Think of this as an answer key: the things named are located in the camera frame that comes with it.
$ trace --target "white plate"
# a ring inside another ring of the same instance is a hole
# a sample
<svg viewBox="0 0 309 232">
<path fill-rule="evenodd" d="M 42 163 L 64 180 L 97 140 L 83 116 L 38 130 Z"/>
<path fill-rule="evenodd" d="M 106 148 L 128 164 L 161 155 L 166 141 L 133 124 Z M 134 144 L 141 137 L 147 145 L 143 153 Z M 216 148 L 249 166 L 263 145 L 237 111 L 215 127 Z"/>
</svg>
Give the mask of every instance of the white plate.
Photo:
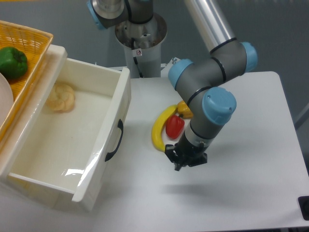
<svg viewBox="0 0 309 232">
<path fill-rule="evenodd" d="M 0 73 L 0 126 L 5 121 L 13 103 L 13 93 L 10 84 Z"/>
</svg>

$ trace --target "yellow basket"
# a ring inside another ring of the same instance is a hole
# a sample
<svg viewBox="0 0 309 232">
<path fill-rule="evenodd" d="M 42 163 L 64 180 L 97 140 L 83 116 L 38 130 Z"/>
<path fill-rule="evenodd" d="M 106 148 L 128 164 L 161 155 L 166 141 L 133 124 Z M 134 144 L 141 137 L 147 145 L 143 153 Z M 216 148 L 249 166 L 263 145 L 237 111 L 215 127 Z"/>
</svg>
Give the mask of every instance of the yellow basket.
<svg viewBox="0 0 309 232">
<path fill-rule="evenodd" d="M 28 70 L 25 75 L 17 80 L 9 80 L 14 104 L 0 127 L 0 141 L 18 116 L 24 101 L 27 100 L 27 96 L 30 94 L 29 89 L 36 79 L 37 70 L 52 40 L 53 35 L 50 33 L 0 21 L 0 49 L 8 46 L 15 47 L 24 52 L 28 59 Z"/>
</svg>

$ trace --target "drawer handle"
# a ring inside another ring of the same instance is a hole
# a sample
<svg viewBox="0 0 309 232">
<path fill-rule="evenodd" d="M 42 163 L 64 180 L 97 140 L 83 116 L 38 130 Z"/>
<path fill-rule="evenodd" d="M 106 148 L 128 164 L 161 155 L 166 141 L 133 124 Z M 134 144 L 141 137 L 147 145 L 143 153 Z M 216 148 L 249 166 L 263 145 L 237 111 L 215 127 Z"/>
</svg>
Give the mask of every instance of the drawer handle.
<svg viewBox="0 0 309 232">
<path fill-rule="evenodd" d="M 118 148 L 120 146 L 120 143 L 121 143 L 121 140 L 122 140 L 122 136 L 124 134 L 124 124 L 123 124 L 121 119 L 118 121 L 118 128 L 121 130 L 121 135 L 120 135 L 119 142 L 117 144 L 116 149 L 113 152 L 109 152 L 109 153 L 106 154 L 105 162 L 109 161 L 114 156 L 114 154 L 116 154 L 116 152 L 117 152 L 117 150 L 118 150 Z"/>
</svg>

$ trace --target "silver metal tube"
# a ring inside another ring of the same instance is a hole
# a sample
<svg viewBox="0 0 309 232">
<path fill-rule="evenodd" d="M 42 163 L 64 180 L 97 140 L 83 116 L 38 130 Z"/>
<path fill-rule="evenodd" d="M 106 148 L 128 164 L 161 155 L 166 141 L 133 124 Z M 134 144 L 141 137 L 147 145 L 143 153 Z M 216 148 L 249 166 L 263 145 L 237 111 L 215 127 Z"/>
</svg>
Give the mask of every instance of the silver metal tube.
<svg viewBox="0 0 309 232">
<path fill-rule="evenodd" d="M 184 0 L 209 51 L 235 38 L 216 0 Z"/>
</svg>

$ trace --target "pepper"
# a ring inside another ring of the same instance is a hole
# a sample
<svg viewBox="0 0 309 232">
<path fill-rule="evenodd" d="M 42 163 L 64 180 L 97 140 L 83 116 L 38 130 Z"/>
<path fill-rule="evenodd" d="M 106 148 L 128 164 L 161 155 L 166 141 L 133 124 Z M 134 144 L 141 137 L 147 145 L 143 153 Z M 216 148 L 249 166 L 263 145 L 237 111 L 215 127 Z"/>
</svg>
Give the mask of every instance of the pepper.
<svg viewBox="0 0 309 232">
<path fill-rule="evenodd" d="M 184 120 L 180 116 L 172 115 L 166 121 L 165 132 L 171 139 L 177 139 L 184 127 Z"/>
<path fill-rule="evenodd" d="M 14 47 L 0 49 L 0 73 L 6 79 L 17 79 L 28 69 L 25 53 Z"/>
<path fill-rule="evenodd" d="M 181 101 L 177 104 L 177 112 L 179 115 L 182 115 L 182 118 L 184 119 L 193 117 L 192 111 L 189 109 L 189 107 L 184 101 Z"/>
</svg>

